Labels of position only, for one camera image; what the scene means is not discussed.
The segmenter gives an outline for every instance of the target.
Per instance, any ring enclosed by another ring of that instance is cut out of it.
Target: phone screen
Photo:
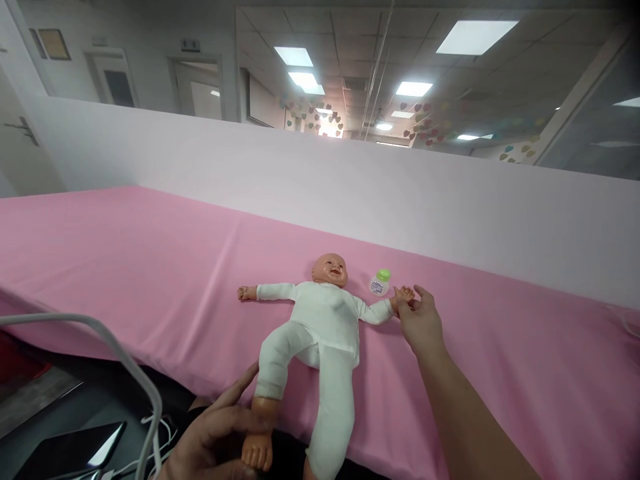
[[[111,423],[43,440],[14,480],[49,480],[102,468],[125,426]]]

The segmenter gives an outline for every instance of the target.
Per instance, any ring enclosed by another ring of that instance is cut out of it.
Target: doll leg
[[[307,450],[317,480],[333,480],[345,461],[355,420],[352,370],[353,354],[320,347],[318,418]]]
[[[280,400],[287,384],[289,362],[312,344],[314,340],[307,328],[292,321],[276,328],[262,343],[260,372],[251,410],[272,425],[272,430],[261,435],[247,435],[242,446],[242,461],[246,465],[264,471],[271,468],[271,432],[278,418]]]

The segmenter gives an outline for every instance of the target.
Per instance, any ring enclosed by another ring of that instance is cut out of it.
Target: door handle
[[[29,137],[31,139],[31,141],[33,142],[33,144],[36,147],[39,147],[40,144],[38,143],[38,140],[35,139],[35,135],[33,134],[33,130],[31,130],[31,127],[29,126],[29,123],[27,122],[27,119],[24,117],[20,117],[20,122],[21,125],[16,125],[14,123],[5,123],[4,126],[5,127],[11,127],[11,128],[16,128],[19,130],[24,130],[25,131],[25,137]]]

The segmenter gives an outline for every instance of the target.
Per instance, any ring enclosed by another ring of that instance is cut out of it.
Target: bottle label
[[[378,283],[376,281],[371,282],[371,291],[373,293],[380,294],[380,293],[382,293],[382,290],[384,290],[384,289],[385,289],[385,287],[381,283]]]

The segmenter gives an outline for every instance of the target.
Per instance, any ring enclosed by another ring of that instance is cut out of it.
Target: green bottle cap
[[[389,281],[391,278],[391,272],[387,269],[380,269],[378,273],[375,274],[375,277],[380,281]]]

